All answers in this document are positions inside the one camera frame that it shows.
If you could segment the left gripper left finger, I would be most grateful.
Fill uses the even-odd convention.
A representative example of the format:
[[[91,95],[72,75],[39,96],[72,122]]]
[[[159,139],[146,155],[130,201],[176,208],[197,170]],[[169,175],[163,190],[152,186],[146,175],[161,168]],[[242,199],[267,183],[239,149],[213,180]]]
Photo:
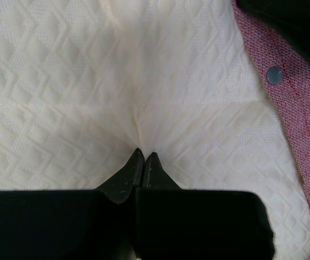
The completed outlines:
[[[78,190],[81,224],[76,259],[136,259],[131,240],[133,190],[143,176],[144,155],[135,149],[127,163],[92,190]]]

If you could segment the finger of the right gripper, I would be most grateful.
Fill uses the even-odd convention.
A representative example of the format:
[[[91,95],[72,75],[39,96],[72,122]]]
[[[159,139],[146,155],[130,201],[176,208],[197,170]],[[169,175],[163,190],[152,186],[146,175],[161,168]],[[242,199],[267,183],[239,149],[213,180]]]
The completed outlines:
[[[269,25],[310,65],[310,1],[237,1],[237,7]]]

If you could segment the red printed pillowcase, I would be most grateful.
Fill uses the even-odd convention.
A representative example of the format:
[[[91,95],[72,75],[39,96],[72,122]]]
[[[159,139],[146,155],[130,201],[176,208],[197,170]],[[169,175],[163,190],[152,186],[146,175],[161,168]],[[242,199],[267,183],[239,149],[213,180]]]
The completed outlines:
[[[269,25],[232,2],[246,49],[281,115],[310,209],[310,65]]]

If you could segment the cream memory foam pillow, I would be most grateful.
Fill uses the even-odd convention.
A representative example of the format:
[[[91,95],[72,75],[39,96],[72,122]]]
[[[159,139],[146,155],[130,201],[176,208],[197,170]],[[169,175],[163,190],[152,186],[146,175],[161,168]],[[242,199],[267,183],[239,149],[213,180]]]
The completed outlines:
[[[230,1],[0,1],[0,190],[92,189],[132,152],[265,203],[276,259],[310,211]]]

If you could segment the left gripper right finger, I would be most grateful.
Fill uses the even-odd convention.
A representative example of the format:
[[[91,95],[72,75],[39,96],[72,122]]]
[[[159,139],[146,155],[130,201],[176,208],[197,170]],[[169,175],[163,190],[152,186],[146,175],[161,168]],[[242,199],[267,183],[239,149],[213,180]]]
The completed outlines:
[[[183,259],[175,196],[182,189],[165,172],[156,152],[146,159],[135,190],[135,251],[141,259]]]

